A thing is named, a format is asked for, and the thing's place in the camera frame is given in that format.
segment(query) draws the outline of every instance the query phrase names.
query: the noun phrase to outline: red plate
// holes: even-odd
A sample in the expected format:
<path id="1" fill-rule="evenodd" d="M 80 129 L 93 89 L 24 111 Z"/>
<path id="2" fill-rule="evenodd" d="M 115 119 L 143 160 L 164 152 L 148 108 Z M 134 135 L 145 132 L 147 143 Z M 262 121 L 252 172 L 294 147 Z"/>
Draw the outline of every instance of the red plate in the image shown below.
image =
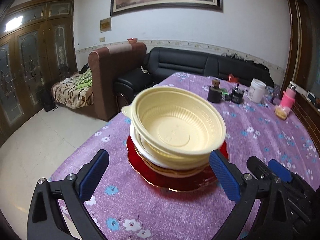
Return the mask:
<path id="1" fill-rule="evenodd" d="M 149 184 L 176 192 L 188 192 L 207 186 L 217 180 L 210 166 L 202 172 L 188 178 L 170 178 L 156 173 L 150 169 L 137 154 L 134 144 L 129 136 L 127 139 L 128 161 L 132 168 L 139 173 Z M 220 148 L 221 153 L 228 160 L 226 142 Z"/>

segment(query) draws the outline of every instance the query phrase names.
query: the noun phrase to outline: white floor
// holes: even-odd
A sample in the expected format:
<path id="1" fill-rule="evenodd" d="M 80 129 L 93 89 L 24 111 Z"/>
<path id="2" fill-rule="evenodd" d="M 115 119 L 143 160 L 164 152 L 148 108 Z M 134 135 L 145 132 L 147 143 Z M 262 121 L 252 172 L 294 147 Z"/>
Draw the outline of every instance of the white floor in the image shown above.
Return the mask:
<path id="1" fill-rule="evenodd" d="M 105 122 L 67 108 L 41 110 L 0 148 L 0 209 L 25 240 L 31 197 L 37 180 L 52 173 Z M 71 233 L 79 238 L 72 223 Z"/>

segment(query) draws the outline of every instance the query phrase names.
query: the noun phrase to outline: purple tablecloth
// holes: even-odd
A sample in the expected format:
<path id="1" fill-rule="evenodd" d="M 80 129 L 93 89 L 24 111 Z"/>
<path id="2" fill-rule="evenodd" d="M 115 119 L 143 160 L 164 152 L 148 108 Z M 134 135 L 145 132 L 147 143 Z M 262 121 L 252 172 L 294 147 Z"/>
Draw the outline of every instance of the purple tablecloth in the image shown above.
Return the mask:
<path id="1" fill-rule="evenodd" d="M 175 73 L 159 85 L 183 88 L 207 97 L 210 77 Z M 234 83 L 221 81 L 230 90 Z M 320 160 L 310 136 L 295 114 L 286 121 L 274 114 L 274 106 L 250 102 L 214 104 L 227 127 L 227 150 L 230 162 L 243 173 L 246 160 L 255 155 L 265 163 L 270 159 L 301 175 L 314 189 L 320 183 Z M 90 201 L 89 214 L 109 240 L 211 239 L 223 224 L 234 203 L 229 201 L 219 183 L 192 193 L 159 190 L 137 174 L 127 159 L 126 139 L 130 119 L 121 113 L 106 123 L 79 147 L 51 176 L 51 180 L 77 173 L 99 149 L 106 149 L 110 164 Z M 253 211 L 240 238 L 246 236 L 257 212 Z M 61 201 L 62 211 L 68 215 Z"/>

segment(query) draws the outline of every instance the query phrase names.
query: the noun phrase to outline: pink thermos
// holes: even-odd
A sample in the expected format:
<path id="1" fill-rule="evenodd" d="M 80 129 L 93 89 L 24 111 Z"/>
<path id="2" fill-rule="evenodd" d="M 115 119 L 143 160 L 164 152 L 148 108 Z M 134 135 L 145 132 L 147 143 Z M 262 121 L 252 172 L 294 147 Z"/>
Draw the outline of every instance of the pink thermos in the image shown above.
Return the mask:
<path id="1" fill-rule="evenodd" d="M 283 91 L 283 97 L 280 103 L 282 107 L 288 107 L 291 109 L 293 103 L 295 102 L 294 98 L 296 96 L 296 84 L 290 81 L 289 86 L 286 91 Z"/>

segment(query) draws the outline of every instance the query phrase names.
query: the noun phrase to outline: black leather sofa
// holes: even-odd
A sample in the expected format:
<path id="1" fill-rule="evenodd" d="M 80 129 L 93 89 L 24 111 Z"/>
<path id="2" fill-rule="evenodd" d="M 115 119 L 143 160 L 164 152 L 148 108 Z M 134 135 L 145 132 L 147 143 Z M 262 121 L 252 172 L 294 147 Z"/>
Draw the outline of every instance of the black leather sofa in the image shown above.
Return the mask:
<path id="1" fill-rule="evenodd" d="M 146 55 L 143 65 L 148 74 L 136 68 L 114 81 L 113 90 L 119 110 L 130 104 L 140 91 L 158 84 L 175 72 L 224 80 L 233 74 L 246 86 L 251 85 L 253 78 L 263 81 L 267 86 L 274 86 L 269 69 L 264 65 L 204 52 L 155 47 Z"/>

